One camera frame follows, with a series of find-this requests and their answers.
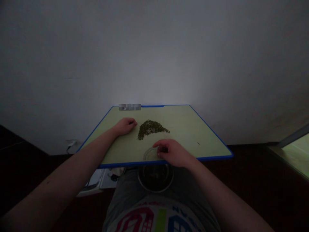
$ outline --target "white t-shirt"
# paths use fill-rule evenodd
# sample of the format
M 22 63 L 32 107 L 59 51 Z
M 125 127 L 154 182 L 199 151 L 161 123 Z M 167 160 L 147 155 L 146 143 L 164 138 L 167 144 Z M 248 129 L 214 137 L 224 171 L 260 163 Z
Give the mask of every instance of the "white t-shirt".
M 121 213 L 108 232 L 204 232 L 199 219 L 187 206 L 169 198 L 147 196 Z

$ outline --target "dried herb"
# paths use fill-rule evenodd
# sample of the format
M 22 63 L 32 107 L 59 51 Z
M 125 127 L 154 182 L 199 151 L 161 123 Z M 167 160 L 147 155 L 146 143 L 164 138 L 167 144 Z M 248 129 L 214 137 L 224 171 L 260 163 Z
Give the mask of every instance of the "dried herb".
M 138 140 L 142 140 L 145 135 L 150 135 L 152 133 L 158 133 L 158 132 L 167 132 L 170 131 L 165 129 L 160 123 L 156 121 L 147 120 L 139 127 L 139 133 L 138 133 Z

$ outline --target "person's right hand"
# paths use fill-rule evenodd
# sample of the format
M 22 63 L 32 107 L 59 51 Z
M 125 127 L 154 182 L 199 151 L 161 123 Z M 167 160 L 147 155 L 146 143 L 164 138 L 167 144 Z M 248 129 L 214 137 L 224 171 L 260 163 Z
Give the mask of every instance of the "person's right hand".
M 152 147 L 158 147 L 158 157 L 166 160 L 176 167 L 188 167 L 189 163 L 195 159 L 175 140 L 159 140 Z

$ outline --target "power cord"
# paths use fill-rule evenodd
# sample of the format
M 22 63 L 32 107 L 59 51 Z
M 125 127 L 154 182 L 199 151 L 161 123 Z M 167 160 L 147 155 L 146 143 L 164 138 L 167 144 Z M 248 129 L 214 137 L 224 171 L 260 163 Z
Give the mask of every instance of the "power cord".
M 74 146 L 76 143 L 77 143 L 77 141 L 74 140 L 74 141 L 72 141 L 72 142 L 68 145 L 68 148 L 67 148 L 67 154 L 68 154 L 68 155 L 70 155 L 69 149 L 70 149 L 72 146 Z

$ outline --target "cutting board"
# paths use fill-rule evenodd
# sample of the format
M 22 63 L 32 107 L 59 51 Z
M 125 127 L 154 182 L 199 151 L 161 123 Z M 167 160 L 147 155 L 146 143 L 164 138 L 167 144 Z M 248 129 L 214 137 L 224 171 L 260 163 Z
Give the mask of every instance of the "cutting board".
M 199 160 L 227 159 L 233 153 L 210 129 L 190 105 L 142 106 L 139 111 L 120 111 L 113 106 L 86 139 L 83 148 L 124 117 L 138 125 L 127 135 L 118 137 L 107 151 L 100 168 L 163 164 L 152 145 L 160 139 L 174 139 Z M 160 123 L 170 133 L 159 132 L 138 140 L 139 126 L 146 120 Z

